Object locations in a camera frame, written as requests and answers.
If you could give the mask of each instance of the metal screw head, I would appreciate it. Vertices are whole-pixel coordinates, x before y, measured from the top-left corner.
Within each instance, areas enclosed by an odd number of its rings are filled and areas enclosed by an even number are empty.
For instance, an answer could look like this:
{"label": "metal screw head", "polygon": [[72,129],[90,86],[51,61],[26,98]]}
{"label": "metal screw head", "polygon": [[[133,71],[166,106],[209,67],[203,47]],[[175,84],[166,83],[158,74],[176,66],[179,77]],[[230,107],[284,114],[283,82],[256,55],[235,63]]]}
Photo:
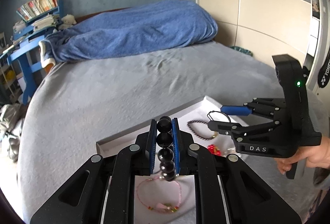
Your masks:
{"label": "metal screw head", "polygon": [[98,161],[101,160],[101,156],[100,155],[94,155],[94,156],[92,156],[92,158],[90,158],[90,160],[92,162],[98,162]]}
{"label": "metal screw head", "polygon": [[189,145],[189,148],[190,148],[191,150],[199,150],[199,145],[197,145],[197,144],[190,144],[190,145]]}
{"label": "metal screw head", "polygon": [[230,154],[228,156],[228,160],[232,161],[232,162],[235,162],[235,161],[238,161],[238,156],[235,155],[235,154]]}
{"label": "metal screw head", "polygon": [[137,145],[137,144],[133,144],[133,145],[131,145],[131,146],[129,147],[129,150],[130,150],[130,151],[137,151],[137,150],[139,150],[139,149],[140,149],[140,146]]}

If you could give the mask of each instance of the white tray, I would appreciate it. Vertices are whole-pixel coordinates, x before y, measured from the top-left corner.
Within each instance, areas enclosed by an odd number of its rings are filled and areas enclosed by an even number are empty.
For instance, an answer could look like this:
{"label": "white tray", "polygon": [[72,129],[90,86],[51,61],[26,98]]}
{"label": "white tray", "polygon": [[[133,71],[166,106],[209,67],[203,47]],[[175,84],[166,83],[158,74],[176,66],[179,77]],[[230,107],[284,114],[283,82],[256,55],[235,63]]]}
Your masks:
{"label": "white tray", "polygon": [[[192,102],[189,102],[183,106],[180,106],[169,112],[165,112],[163,115],[170,116],[171,118],[177,117],[179,122],[179,128],[182,131],[191,133],[187,126],[188,121],[192,120],[204,120],[209,121],[207,114],[216,110],[219,111],[222,105],[210,98],[209,96],[204,96],[198,98]],[[213,113],[212,117],[214,120],[227,121],[227,118],[220,113]],[[242,126],[247,126],[247,124],[242,121],[237,116],[230,116],[232,122],[238,122]],[[114,136],[103,139],[96,143],[96,148],[98,154],[103,157],[108,157],[117,154],[122,148],[134,144],[136,136],[140,133],[149,131],[150,122],[143,122],[135,127],[122,131]],[[200,123],[193,123],[193,129],[198,132],[198,134],[203,135],[204,137],[211,137],[214,132],[210,131],[207,128],[207,125]],[[228,148],[234,148],[234,143],[230,136],[227,135],[218,135],[212,140],[202,140],[192,134],[194,142],[202,146],[207,147],[210,144],[216,145],[221,152],[224,152]],[[156,157],[155,169],[154,172],[159,170],[159,160]],[[136,176],[135,177],[135,186],[145,180],[146,177]],[[177,182],[181,185],[182,188],[182,203],[179,210],[175,213],[169,214],[160,214],[151,210],[148,210],[144,207],[136,196],[135,189],[135,201],[134,201],[134,223],[136,224],[163,224],[174,220],[175,218],[180,217],[185,214],[195,206],[195,186],[194,186],[194,177],[193,176],[183,176],[176,179]],[[149,206],[155,206],[156,203],[171,203],[176,205],[178,201],[178,186],[174,182],[166,182],[155,180],[153,182],[144,183],[139,189],[140,198],[144,201],[145,204]]]}

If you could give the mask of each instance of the stuffed toy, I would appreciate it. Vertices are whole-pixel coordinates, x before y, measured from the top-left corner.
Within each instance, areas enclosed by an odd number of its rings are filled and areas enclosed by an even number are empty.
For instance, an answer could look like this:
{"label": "stuffed toy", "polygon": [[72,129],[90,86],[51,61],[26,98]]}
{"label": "stuffed toy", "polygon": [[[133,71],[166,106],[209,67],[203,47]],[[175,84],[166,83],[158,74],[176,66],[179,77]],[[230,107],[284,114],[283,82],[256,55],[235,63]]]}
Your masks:
{"label": "stuffed toy", "polygon": [[62,18],[63,24],[58,27],[58,30],[66,29],[70,26],[77,24],[75,17],[72,14],[67,14]]}

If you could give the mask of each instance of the pink string bracelet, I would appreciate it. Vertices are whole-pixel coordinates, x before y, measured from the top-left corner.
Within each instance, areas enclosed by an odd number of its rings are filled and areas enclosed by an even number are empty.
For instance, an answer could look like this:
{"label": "pink string bracelet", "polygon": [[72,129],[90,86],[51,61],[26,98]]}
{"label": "pink string bracelet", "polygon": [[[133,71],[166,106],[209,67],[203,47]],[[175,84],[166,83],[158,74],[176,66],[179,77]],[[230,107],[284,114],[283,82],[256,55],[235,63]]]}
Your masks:
{"label": "pink string bracelet", "polygon": [[181,188],[181,185],[177,182],[177,181],[172,181],[173,183],[177,184],[179,186],[179,201],[177,203],[176,206],[172,206],[171,204],[161,204],[161,203],[157,203],[155,207],[152,207],[152,206],[148,206],[146,205],[141,199],[140,199],[140,196],[139,196],[139,189],[140,189],[140,186],[143,184],[143,183],[146,183],[146,182],[150,182],[150,181],[154,181],[154,180],[160,180],[161,178],[159,176],[156,176],[156,177],[152,177],[152,178],[147,178],[145,180],[143,180],[142,182],[140,182],[140,184],[137,186],[136,188],[136,195],[138,197],[138,200],[140,201],[140,203],[142,203],[147,209],[149,210],[152,210],[152,211],[156,211],[157,213],[161,213],[161,214],[167,214],[167,213],[175,213],[179,208],[180,208],[180,205],[181,205],[181,198],[182,198],[182,188]]}

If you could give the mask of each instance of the white shelf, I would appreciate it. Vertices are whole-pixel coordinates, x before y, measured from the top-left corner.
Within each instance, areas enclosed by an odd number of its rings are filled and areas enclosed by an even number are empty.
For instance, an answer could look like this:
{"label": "white shelf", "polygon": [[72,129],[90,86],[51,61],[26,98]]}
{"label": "white shelf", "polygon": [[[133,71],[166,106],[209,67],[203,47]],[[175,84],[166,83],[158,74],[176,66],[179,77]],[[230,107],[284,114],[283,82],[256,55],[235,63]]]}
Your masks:
{"label": "white shelf", "polygon": [[2,67],[0,67],[0,68],[2,69],[2,72],[5,73],[6,70],[7,70],[9,67],[10,67],[10,65],[8,65],[8,64],[4,64],[4,65],[3,65]]}
{"label": "white shelf", "polygon": [[9,89],[9,86],[11,86],[13,83],[14,83],[14,81],[16,80],[16,77],[15,78],[13,78],[13,79],[11,79],[8,83],[6,83],[4,86],[5,86],[5,89],[7,90],[7,89]]}
{"label": "white shelf", "polygon": [[19,98],[19,96],[21,95],[22,93],[22,90],[21,88],[18,88],[15,92],[14,92],[14,95],[10,95],[10,102],[11,103],[15,103],[17,101],[17,99]]}

